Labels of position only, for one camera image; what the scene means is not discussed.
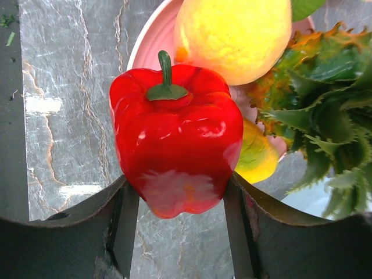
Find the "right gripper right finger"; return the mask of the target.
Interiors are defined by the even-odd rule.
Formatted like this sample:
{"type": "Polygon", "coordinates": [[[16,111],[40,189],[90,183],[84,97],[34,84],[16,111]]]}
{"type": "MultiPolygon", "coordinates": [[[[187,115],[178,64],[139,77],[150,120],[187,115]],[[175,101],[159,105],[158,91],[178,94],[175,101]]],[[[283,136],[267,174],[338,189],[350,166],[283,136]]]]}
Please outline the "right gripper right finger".
{"type": "Polygon", "coordinates": [[[370,278],[371,213],[294,209],[233,174],[224,208],[235,278],[370,278]]]}

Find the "fake mango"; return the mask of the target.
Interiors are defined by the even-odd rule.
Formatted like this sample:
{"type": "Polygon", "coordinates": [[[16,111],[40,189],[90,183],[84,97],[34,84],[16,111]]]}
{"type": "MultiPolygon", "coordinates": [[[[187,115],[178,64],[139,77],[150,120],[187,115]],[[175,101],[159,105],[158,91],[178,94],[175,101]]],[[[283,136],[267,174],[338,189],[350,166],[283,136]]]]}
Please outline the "fake mango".
{"type": "Polygon", "coordinates": [[[242,149],[235,171],[250,184],[269,178],[278,165],[278,152],[254,123],[243,119],[242,149]]]}

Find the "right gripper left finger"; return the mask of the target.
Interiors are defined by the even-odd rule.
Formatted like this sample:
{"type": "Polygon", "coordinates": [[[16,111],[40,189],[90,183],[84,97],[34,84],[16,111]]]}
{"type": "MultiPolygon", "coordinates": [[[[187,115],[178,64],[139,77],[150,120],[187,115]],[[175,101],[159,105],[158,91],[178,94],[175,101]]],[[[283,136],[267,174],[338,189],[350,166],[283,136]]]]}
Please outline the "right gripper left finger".
{"type": "Polygon", "coordinates": [[[138,204],[120,177],[44,221],[1,218],[1,278],[129,278],[138,204]]]}

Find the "fake peach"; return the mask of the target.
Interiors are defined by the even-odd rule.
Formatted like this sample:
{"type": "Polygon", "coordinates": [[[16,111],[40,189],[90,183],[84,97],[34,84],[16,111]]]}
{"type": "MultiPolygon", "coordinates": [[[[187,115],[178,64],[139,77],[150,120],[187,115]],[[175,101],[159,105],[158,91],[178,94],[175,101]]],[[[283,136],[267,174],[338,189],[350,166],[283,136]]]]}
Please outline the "fake peach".
{"type": "Polygon", "coordinates": [[[174,27],[174,61],[243,85],[275,65],[291,33],[287,0],[184,1],[174,27]]]}

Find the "fake red pepper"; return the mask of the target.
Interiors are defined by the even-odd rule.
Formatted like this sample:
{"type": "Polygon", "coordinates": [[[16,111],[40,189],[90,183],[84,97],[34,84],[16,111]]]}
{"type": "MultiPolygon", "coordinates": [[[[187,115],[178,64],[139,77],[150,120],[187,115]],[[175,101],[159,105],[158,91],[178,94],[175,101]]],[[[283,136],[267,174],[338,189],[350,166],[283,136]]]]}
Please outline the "fake red pepper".
{"type": "Polygon", "coordinates": [[[109,90],[117,157],[122,172],[162,219],[203,213],[223,198],[238,163],[243,119],[216,72],[172,65],[131,69],[109,90]]]}

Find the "fake pineapple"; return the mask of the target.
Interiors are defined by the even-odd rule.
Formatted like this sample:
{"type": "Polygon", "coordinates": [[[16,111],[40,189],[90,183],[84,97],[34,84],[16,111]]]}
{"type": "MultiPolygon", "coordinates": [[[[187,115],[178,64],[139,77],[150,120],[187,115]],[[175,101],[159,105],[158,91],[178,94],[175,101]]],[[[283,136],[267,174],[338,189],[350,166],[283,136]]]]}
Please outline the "fake pineapple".
{"type": "Polygon", "coordinates": [[[298,191],[330,170],[323,217],[367,210],[371,195],[371,31],[339,22],[328,31],[296,32],[282,57],[247,91],[267,135],[302,152],[298,191]]]}

